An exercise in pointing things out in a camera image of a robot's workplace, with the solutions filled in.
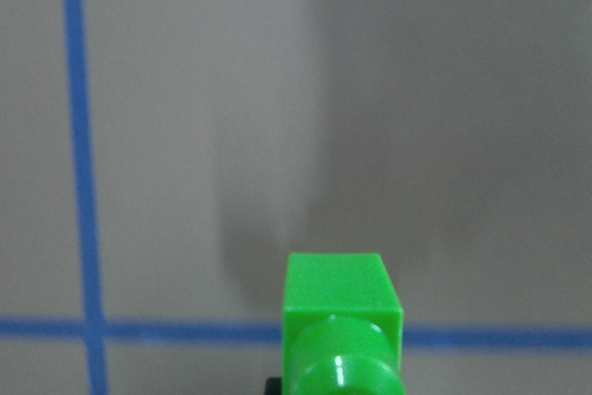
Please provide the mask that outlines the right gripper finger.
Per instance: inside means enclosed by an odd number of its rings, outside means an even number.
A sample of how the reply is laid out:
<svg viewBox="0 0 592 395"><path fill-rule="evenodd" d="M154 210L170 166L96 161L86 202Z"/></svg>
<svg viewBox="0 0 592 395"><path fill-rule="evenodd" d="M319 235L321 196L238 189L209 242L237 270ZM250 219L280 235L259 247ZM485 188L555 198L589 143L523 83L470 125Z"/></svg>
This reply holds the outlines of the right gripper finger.
<svg viewBox="0 0 592 395"><path fill-rule="evenodd" d="M264 395L281 395L282 378L279 376L269 377L265 382Z"/></svg>

